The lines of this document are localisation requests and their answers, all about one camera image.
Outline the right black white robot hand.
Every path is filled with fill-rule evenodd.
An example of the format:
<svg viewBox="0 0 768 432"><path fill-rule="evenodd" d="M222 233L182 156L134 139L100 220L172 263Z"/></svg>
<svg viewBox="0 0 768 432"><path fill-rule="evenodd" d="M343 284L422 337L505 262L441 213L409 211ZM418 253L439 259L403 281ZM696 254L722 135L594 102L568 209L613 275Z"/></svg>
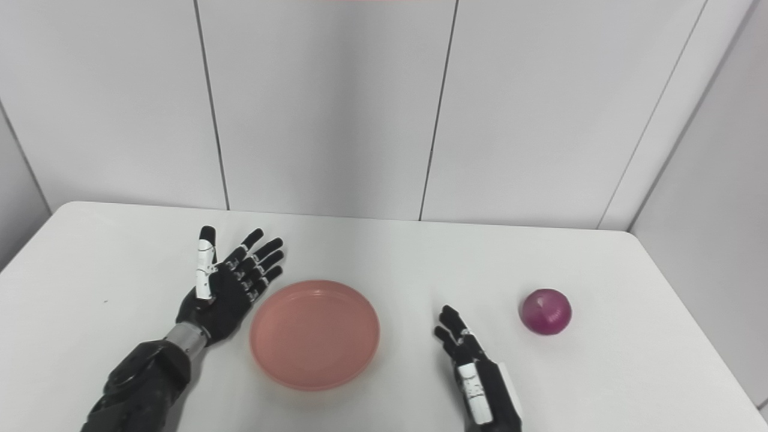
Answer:
<svg viewBox="0 0 768 432"><path fill-rule="evenodd" d="M450 358L463 398L467 431L522 431L522 418L502 365L492 361L456 309L445 304L434 336Z"/></svg>

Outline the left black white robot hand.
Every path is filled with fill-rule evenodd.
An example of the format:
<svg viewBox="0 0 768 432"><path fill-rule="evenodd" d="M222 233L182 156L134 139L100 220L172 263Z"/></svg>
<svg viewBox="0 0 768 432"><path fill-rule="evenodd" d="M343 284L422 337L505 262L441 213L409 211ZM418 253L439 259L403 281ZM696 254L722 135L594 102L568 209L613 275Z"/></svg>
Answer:
<svg viewBox="0 0 768 432"><path fill-rule="evenodd" d="M264 236L256 229L223 260L217 257L216 230L201 227L196 283L181 302L175 323L188 323L206 337L211 346L230 337L253 304L267 291L283 269L282 238L255 248Z"/></svg>

